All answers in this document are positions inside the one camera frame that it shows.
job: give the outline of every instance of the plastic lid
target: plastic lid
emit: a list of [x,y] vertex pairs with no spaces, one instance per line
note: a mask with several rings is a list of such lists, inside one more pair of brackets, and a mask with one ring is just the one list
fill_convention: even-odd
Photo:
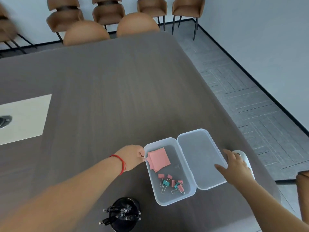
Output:
[[214,164],[220,164],[226,168],[227,163],[205,129],[180,134],[177,141],[194,176],[197,188],[208,190],[226,182]]

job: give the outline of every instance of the translucent plastic container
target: translucent plastic container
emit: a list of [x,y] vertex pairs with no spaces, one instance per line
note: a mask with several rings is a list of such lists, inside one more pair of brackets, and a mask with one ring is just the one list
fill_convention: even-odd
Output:
[[[194,195],[196,188],[209,190],[226,182],[224,177],[215,169],[214,164],[227,167],[227,163],[205,129],[180,134],[177,140],[166,138],[147,144],[144,147],[145,156],[148,156],[148,152],[162,147],[165,148],[171,162],[169,166],[155,173],[150,170],[149,163],[146,161],[154,197],[161,206],[167,206]],[[158,174],[164,174],[165,180],[167,180],[168,174],[172,175],[173,180],[183,180],[185,194],[181,195],[179,191],[172,194],[171,191],[174,188],[171,186],[167,187],[162,194]]]

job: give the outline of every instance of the brown leather chair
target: brown leather chair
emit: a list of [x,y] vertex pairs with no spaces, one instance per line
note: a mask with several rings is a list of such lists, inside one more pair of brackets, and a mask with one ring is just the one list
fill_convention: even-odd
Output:
[[95,22],[104,25],[119,23],[126,15],[123,5],[118,3],[122,0],[92,0],[92,3],[97,3],[98,6],[94,8],[92,15]]
[[26,52],[14,41],[17,36],[20,36],[30,45],[34,46],[31,42],[29,42],[26,38],[17,32],[14,23],[9,19],[7,11],[0,4],[0,42],[4,42],[10,49],[15,50],[8,43],[8,41],[11,41],[23,54],[26,54]]
[[83,13],[78,0],[47,0],[48,9],[53,12],[46,19],[48,26],[53,32],[56,32],[60,41],[63,43],[59,32],[67,31],[75,22],[84,20]]
[[118,24],[117,37],[148,31],[160,31],[152,17],[145,13],[130,13],[122,18]]
[[168,14],[168,3],[165,0],[138,0],[137,12],[148,14],[152,18],[157,17],[159,27],[159,17],[163,16],[163,29],[165,31],[165,15]]
[[72,46],[108,39],[110,39],[110,36],[102,25],[90,20],[84,20],[71,25],[66,31],[63,44]]
[[175,16],[180,16],[178,27],[182,16],[196,18],[193,36],[193,40],[195,40],[198,19],[203,14],[204,6],[205,0],[175,0],[172,7],[172,15],[174,15],[172,34],[174,33]]
[[276,180],[275,182],[277,185],[296,184],[302,220],[309,225],[309,170],[299,172],[296,179]]

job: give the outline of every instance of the bracelet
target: bracelet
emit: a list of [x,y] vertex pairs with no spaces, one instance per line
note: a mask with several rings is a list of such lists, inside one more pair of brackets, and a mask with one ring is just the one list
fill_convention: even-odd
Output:
[[115,156],[115,157],[117,157],[118,159],[121,160],[121,162],[122,162],[122,170],[121,170],[121,173],[119,175],[123,174],[123,172],[127,169],[127,164],[118,155],[111,155],[110,157],[112,157],[112,156]]

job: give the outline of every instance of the wall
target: wall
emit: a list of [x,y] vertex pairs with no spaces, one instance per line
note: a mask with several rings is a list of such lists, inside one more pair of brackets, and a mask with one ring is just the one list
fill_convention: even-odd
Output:
[[[174,0],[166,0],[168,3],[168,15],[165,17],[166,22],[173,21],[172,3]],[[46,0],[0,0],[7,9],[10,18],[17,25],[18,31],[33,44],[57,41],[59,38],[53,33],[46,23],[47,17],[51,14],[47,7]],[[137,0],[122,0],[126,14],[137,12]],[[79,0],[84,18],[93,20],[92,11],[97,5],[93,5],[91,0]],[[107,26],[107,31],[116,31],[117,24]],[[28,45],[21,38],[16,42],[20,46]],[[4,43],[0,43],[0,50],[7,49]]]
[[309,0],[206,0],[199,24],[309,130]]

